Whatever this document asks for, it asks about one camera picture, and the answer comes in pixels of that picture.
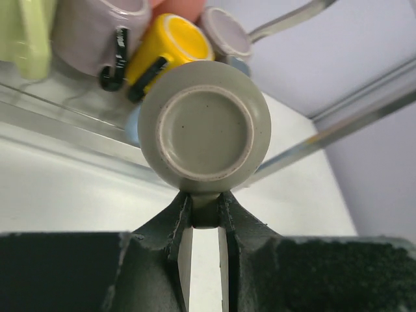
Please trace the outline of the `lilac mug with handle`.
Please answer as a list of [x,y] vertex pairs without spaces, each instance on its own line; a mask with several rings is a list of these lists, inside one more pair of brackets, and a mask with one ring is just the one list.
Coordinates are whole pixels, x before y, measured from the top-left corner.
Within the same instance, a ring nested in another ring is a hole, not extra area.
[[252,44],[241,24],[225,10],[208,6],[201,13],[197,26],[210,41],[215,59],[223,61],[234,56],[249,61]]

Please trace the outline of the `light blue mug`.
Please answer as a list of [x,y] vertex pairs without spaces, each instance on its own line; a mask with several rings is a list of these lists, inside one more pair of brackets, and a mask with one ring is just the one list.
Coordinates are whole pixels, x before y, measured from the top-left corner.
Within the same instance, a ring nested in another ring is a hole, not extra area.
[[127,121],[125,123],[125,135],[135,146],[140,146],[140,139],[138,134],[138,119],[140,115],[140,106],[135,107],[132,112],[127,117]]

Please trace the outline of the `yellow mug black handle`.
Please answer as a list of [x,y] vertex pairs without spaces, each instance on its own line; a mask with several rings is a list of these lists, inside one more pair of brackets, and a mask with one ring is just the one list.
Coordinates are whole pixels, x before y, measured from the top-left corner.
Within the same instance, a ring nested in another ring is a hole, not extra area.
[[189,62],[214,59],[212,45],[199,27],[178,15],[162,14],[150,25],[128,62],[127,98],[137,103],[167,71]]

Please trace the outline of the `pale green mug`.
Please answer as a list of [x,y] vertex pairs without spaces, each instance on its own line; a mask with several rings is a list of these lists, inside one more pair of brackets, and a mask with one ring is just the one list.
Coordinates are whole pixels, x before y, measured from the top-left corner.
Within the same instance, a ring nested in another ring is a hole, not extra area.
[[1,60],[15,64],[24,79],[48,75],[56,6],[56,1],[1,0]]

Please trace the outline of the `small olive cup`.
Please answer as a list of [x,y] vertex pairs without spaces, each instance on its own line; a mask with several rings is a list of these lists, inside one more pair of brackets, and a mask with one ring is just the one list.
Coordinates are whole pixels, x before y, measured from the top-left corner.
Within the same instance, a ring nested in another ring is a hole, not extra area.
[[217,198],[259,168],[271,130],[267,102],[254,82],[215,61],[190,62],[164,74],[138,118],[145,160],[190,196],[195,228],[218,226]]

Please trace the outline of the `tall pink cup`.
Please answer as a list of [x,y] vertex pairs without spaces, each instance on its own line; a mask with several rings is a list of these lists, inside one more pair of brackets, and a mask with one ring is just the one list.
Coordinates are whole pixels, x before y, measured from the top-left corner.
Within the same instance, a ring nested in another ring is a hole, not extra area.
[[205,0],[165,0],[152,12],[152,20],[161,14],[175,14],[191,22],[198,20],[206,4]]

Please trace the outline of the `grey white small mug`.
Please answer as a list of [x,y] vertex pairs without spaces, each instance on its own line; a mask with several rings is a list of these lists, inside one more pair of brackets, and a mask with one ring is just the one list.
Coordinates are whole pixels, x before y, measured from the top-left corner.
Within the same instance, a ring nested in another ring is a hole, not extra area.
[[234,55],[228,55],[226,57],[226,62],[228,65],[240,70],[242,73],[244,73],[248,77],[251,76],[251,70],[250,70],[249,65],[247,65],[247,63],[241,58],[236,57]]

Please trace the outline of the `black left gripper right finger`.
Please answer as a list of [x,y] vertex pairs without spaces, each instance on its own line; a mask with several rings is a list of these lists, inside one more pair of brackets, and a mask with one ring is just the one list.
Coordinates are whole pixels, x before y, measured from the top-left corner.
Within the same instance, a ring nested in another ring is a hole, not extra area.
[[284,237],[230,192],[218,199],[224,311],[414,311],[415,245]]

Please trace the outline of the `lilac mug black handle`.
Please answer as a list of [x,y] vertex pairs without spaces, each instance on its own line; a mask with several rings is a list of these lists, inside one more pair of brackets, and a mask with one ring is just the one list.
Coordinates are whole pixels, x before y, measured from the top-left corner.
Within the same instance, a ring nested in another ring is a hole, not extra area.
[[52,48],[67,65],[115,92],[150,18],[149,1],[59,1]]

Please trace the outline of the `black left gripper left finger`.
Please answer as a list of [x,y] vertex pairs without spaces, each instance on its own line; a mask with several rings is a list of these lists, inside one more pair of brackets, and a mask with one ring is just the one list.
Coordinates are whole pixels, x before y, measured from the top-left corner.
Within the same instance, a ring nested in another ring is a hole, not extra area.
[[2,311],[187,311],[191,198],[132,232],[1,234]]

